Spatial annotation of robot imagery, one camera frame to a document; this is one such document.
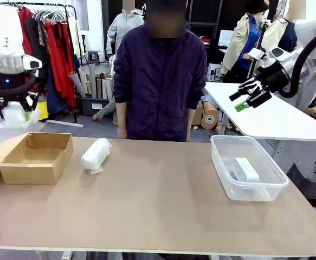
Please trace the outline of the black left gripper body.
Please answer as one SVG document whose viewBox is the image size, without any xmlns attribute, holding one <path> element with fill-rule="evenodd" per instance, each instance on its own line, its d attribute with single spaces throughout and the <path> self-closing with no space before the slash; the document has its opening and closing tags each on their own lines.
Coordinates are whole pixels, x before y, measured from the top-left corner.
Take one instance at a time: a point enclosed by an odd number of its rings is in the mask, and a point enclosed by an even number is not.
<svg viewBox="0 0 316 260">
<path fill-rule="evenodd" d="M 0 90 L 10 90 L 18 88 L 29 81 L 27 72 L 19 74 L 0 73 Z"/>
</svg>

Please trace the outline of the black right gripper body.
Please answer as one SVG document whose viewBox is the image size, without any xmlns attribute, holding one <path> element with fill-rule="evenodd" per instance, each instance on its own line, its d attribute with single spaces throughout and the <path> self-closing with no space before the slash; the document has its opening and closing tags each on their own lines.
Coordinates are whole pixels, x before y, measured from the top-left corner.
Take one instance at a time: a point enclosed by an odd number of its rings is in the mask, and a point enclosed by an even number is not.
<svg viewBox="0 0 316 260">
<path fill-rule="evenodd" d="M 259 67 L 255 71 L 255 78 L 261 83 L 262 89 L 270 92 L 278 92 L 289 84 L 289 76 L 279 63 L 267 68 Z"/>
</svg>

